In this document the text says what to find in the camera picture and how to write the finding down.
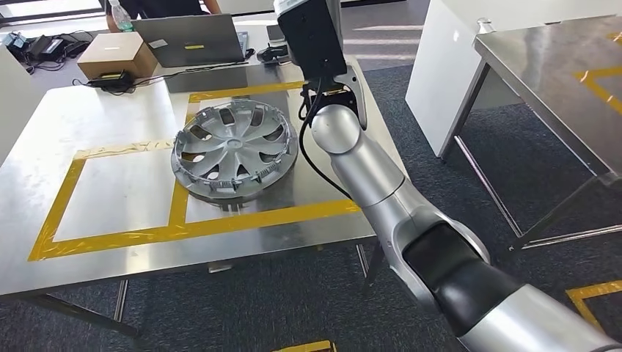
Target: black robot arm segment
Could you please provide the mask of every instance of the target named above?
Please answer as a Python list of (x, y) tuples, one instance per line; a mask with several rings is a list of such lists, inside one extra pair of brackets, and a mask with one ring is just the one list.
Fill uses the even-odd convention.
[(428, 286), (457, 337), (523, 285), (485, 263), (446, 223), (425, 231), (403, 257)]

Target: table leg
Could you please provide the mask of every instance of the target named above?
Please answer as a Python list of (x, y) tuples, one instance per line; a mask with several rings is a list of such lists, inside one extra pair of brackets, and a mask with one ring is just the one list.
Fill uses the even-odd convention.
[(441, 148), (439, 157), (443, 161), (447, 160), (451, 148), (455, 144), (454, 137), (459, 135), (462, 131), (462, 127), (464, 127), (464, 123), (467, 121), (467, 117), (471, 113), (471, 109), (473, 109), (475, 101), (478, 99), (478, 95), (480, 94), (480, 90), (484, 85), (484, 81), (486, 80), (486, 76), (489, 71), (490, 66), (484, 60), (481, 60), (480, 65), (475, 71), (475, 77), (473, 78), (473, 81), (471, 81), (469, 90), (466, 91), (466, 97), (464, 97), (464, 100), (460, 105), (460, 109), (458, 110), (458, 119), (456, 119), (450, 135), (447, 136), (447, 139), (445, 139), (443, 147)]
[(380, 267), (382, 265), (382, 260), (384, 259), (384, 251), (382, 250), (382, 246), (380, 242), (376, 242), (376, 245), (373, 247), (373, 253), (371, 254), (371, 261), (369, 262), (369, 266), (367, 267), (367, 275), (365, 275), (365, 283), (363, 284), (363, 296), (366, 296), (373, 283), (378, 276), (378, 272), (380, 271)]
[[(572, 207), (572, 205), (574, 204), (574, 201), (577, 200), (577, 197), (583, 191), (589, 189), (591, 186), (596, 184), (597, 181), (598, 181), (597, 177), (591, 177), (589, 180), (585, 181), (582, 185), (579, 186), (579, 188), (577, 188), (574, 192), (572, 192), (571, 195), (566, 197), (560, 204), (556, 205), (555, 208), (549, 211), (549, 213), (546, 214), (542, 219), (540, 219), (533, 226), (531, 226), (531, 228), (528, 231), (526, 231), (526, 233), (523, 234), (523, 236), (519, 237), (516, 241), (514, 241), (514, 243), (512, 244), (512, 246), (510, 246), (509, 249), (511, 251), (515, 249), (523, 249), (525, 245), (528, 244), (529, 242), (537, 240), (537, 238), (542, 234), (542, 232), (547, 227), (554, 224), (568, 209)], [(585, 236), (583, 232), (578, 232), (578, 233), (582, 234), (581, 238), (588, 237), (588, 236)], [(550, 239), (551, 238), (544, 238), (543, 240), (537, 240), (541, 242), (537, 246), (545, 246), (546, 244), (542, 244), (542, 242), (546, 240), (550, 240)]]
[(488, 178), (486, 177), (486, 175), (480, 168), (480, 165), (478, 164), (478, 162), (473, 157), (473, 154), (471, 154), (471, 151), (469, 150), (469, 148), (467, 148), (467, 145), (464, 144), (464, 142), (462, 141), (462, 138), (460, 138), (459, 136), (455, 136), (454, 139), (455, 139), (455, 143), (458, 145), (458, 147), (460, 148), (460, 150), (462, 151), (462, 153), (468, 160), (469, 164), (475, 171), (475, 174), (480, 179), (480, 182), (484, 185), (484, 188), (486, 188), (486, 190), (490, 194), (490, 197), (494, 201), (494, 204), (497, 206), (497, 208), (499, 209), (499, 211), (501, 212), (505, 220), (508, 222), (508, 225), (510, 225), (510, 228), (514, 232), (514, 235), (516, 235), (516, 237), (518, 238), (522, 237), (523, 232), (521, 231), (519, 225), (516, 223), (516, 221), (512, 217), (512, 214), (510, 214), (510, 211), (506, 208), (505, 204), (503, 204), (503, 201), (499, 197), (499, 194), (497, 194), (497, 192), (494, 190), (494, 188), (490, 184), (490, 181), (488, 181)]
[(101, 326), (106, 329), (118, 331), (129, 337), (138, 337), (138, 329), (116, 321), (115, 319), (108, 318), (105, 315), (93, 312), (92, 310), (80, 307), (78, 305), (63, 301), (60, 298), (56, 298), (50, 295), (33, 296), (23, 298), (24, 301), (35, 304), (39, 307), (53, 310), (64, 315), (68, 315), (73, 318), (86, 321), (96, 326)]
[(361, 269), (363, 270), (363, 276), (367, 277), (369, 271), (369, 264), (367, 264), (367, 257), (365, 256), (365, 250), (362, 244), (356, 245), (356, 254), (359, 255), (359, 262), (361, 263)]
[(114, 317), (118, 322), (123, 320), (123, 310), (125, 310), (125, 297), (128, 294), (128, 280), (121, 280), (119, 283), (119, 293), (117, 294), (117, 306), (114, 308)]

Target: metal tabletop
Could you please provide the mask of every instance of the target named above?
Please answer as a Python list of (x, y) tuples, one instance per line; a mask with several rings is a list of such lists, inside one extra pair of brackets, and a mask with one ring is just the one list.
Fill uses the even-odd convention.
[(595, 174), (622, 177), (622, 18), (480, 34), (475, 50)]
[[(302, 157), (244, 204), (211, 205), (175, 185), (170, 144), (197, 109), (243, 95), (278, 107), (300, 128), (300, 70), (264, 70), (268, 82), (281, 83), (170, 94), (160, 81), (119, 97), (87, 87), (50, 90), (0, 167), (0, 296), (373, 237), (358, 208)], [(404, 171), (359, 78), (367, 131)], [(336, 180), (307, 136), (310, 157)]]

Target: cable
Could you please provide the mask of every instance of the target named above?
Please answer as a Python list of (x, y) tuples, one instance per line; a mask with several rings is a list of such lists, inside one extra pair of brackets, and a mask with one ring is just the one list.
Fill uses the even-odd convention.
[[(87, 34), (90, 37), (90, 40), (80, 40), (80, 39), (78, 39), (74, 35), (74, 34), (77, 34), (77, 33), (85, 33), (85, 34)], [(74, 31), (74, 32), (71, 32), (71, 33), (57, 34), (57, 35), (54, 35), (54, 36), (50, 37), (50, 39), (52, 39), (52, 40), (62, 39), (62, 40), (66, 40), (66, 41), (70, 42), (70, 44), (66, 45), (62, 49), (62, 54), (61, 54), (61, 56), (59, 56), (56, 59), (56, 61), (49, 61), (49, 62), (56, 63), (56, 65), (54, 65), (54, 66), (44, 65), (44, 62), (47, 62), (47, 61), (42, 61), (42, 62), (39, 61), (37, 63), (34, 63), (34, 57), (32, 57), (32, 55), (24, 53), (23, 54), (23, 63), (26, 65), (26, 67), (25, 67), (26, 68), (26, 72), (28, 72), (30, 75), (32, 75), (37, 69), (44, 70), (44, 71), (58, 71), (58, 70), (61, 70), (65, 66), (65, 61), (67, 60), (68, 57), (70, 57), (71, 59), (75, 59), (82, 51), (84, 51), (84, 50), (77, 51), (76, 48), (80, 48), (82, 45), (88, 46), (95, 39), (95, 37), (93, 37), (93, 34), (91, 34), (90, 32), (87, 32), (87, 31), (84, 31), (84, 30), (80, 29), (78, 31)], [(81, 43), (81, 45), (73, 46), (71, 48), (71, 51), (73, 52), (73, 54), (68, 53), (67, 52), (67, 48), (69, 48), (72, 44), (76, 44), (76, 43)]]
[[(244, 65), (246, 64), (246, 62), (231, 62), (231, 63), (227, 63), (227, 64), (221, 64), (221, 65), (211, 65), (211, 66), (204, 66), (204, 67), (193, 67), (193, 68), (188, 68), (179, 72), (175, 72), (175, 73), (170, 73), (167, 75), (159, 75), (159, 76), (153, 76), (153, 77), (149, 77), (149, 78), (145, 78), (142, 79), (141, 81), (135, 81), (132, 84), (128, 84), (126, 86), (115, 86), (115, 87), (110, 87), (110, 89), (107, 89), (106, 87), (99, 87), (101, 88), (101, 90), (103, 90), (104, 92), (110, 93), (112, 95), (116, 95), (116, 96), (121, 96), (124, 94), (131, 94), (133, 93), (136, 88), (139, 87), (147, 87), (150, 86), (151, 84), (154, 84), (156, 82), (156, 80), (162, 78), (162, 79), (167, 79), (167, 78), (171, 78), (171, 77), (175, 77), (177, 75), (180, 75), (182, 73), (195, 73), (195, 72), (203, 72), (203, 71), (209, 71), (209, 70), (213, 70), (214, 68), (219, 68), (219, 67), (228, 67), (228, 66), (235, 66), (235, 65)], [(86, 86), (86, 87), (91, 87), (91, 88), (98, 88), (98, 87), (94, 87), (93, 85), (91, 85), (89, 82), (87, 83), (82, 83), (79, 79), (74, 78), (71, 81), (72, 85), (78, 85), (76, 84), (76, 82), (78, 82), (79, 85), (82, 86)]]
[[(304, 148), (304, 132), (307, 129), (307, 126), (309, 126), (309, 124), (311, 123), (311, 121), (313, 120), (313, 117), (315, 117), (315, 114), (317, 114), (317, 110), (319, 110), (319, 106), (320, 106), (320, 97), (322, 96), (323, 92), (322, 92), (322, 79), (320, 78), (320, 81), (318, 83), (318, 94), (315, 96), (315, 99), (313, 101), (313, 104), (311, 104), (311, 107), (309, 108), (309, 111), (307, 111), (307, 116), (304, 118), (304, 121), (302, 123), (302, 127), (300, 127), (300, 134), (298, 136), (298, 144), (300, 145), (300, 151), (302, 153), (302, 156), (304, 156), (304, 160), (307, 161), (307, 163), (309, 164), (309, 166), (311, 166), (311, 169), (313, 169), (313, 171), (315, 171), (315, 173), (317, 173), (318, 175), (320, 175), (320, 177), (322, 177), (326, 182), (328, 182), (331, 186), (335, 187), (339, 192), (341, 192), (341, 194), (343, 194), (346, 198), (348, 199), (352, 199), (352, 197), (350, 197), (350, 194), (348, 192), (345, 191), (345, 189), (341, 188), (339, 185), (337, 185), (333, 180), (330, 179), (330, 177), (326, 176), (311, 160), (311, 158), (309, 157), (309, 155), (307, 154), (307, 151)], [(299, 109), (299, 116), (301, 116), (302, 114), (302, 107), (304, 106), (304, 99), (302, 102), (302, 106)]]

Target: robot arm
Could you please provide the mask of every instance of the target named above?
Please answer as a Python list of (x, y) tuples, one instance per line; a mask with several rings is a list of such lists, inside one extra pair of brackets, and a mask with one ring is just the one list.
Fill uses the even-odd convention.
[(274, 6), (305, 91), (317, 92), (301, 134), (310, 125), (390, 268), (419, 304), (441, 312), (470, 351), (622, 351), (562, 304), (490, 266), (480, 239), (434, 207), (365, 134), (363, 94), (343, 58), (334, 7), (331, 14), (324, 0)]

